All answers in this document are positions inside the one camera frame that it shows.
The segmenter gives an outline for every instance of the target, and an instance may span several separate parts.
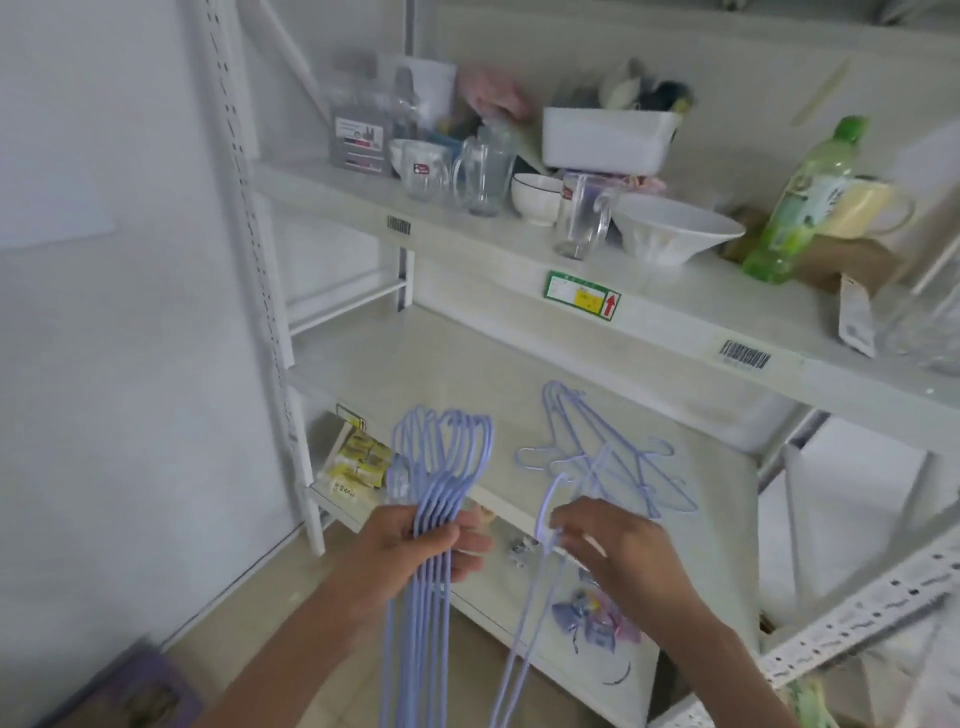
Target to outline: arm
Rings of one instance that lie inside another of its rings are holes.
[[[717,728],[796,728],[736,633],[697,595],[661,526],[586,497],[557,508],[550,525],[563,530],[561,546],[623,613],[666,650]]]
[[[471,530],[479,519],[409,537],[416,506],[382,506],[337,563],[206,711],[196,728],[294,728],[320,685],[376,623],[417,566],[453,548],[451,579],[463,581],[483,560],[463,551],[489,551],[489,536]]]

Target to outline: bottle cap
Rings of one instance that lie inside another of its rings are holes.
[[[870,119],[866,116],[844,116],[837,124],[836,130],[833,132],[833,138],[856,144],[869,126]]]

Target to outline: tiled floor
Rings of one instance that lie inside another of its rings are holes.
[[[214,699],[260,645],[329,573],[352,534],[335,523],[327,554],[316,558],[304,535],[277,554],[169,652],[201,696]],[[483,728],[507,649],[469,619],[450,623],[447,724]],[[300,728],[373,728],[380,701],[378,636],[359,647],[331,676]],[[602,728],[609,723],[531,669],[511,725],[515,728]]]

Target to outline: green plastic bottle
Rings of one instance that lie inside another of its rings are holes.
[[[749,276],[767,283],[790,280],[797,256],[847,188],[859,155],[856,144],[868,124],[865,116],[844,116],[833,138],[806,155],[783,189],[759,245],[743,261]]]

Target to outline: pink cloth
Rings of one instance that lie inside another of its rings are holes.
[[[484,118],[507,114],[515,121],[526,121],[534,114],[533,106],[517,82],[498,68],[462,67],[457,75],[457,89]]]

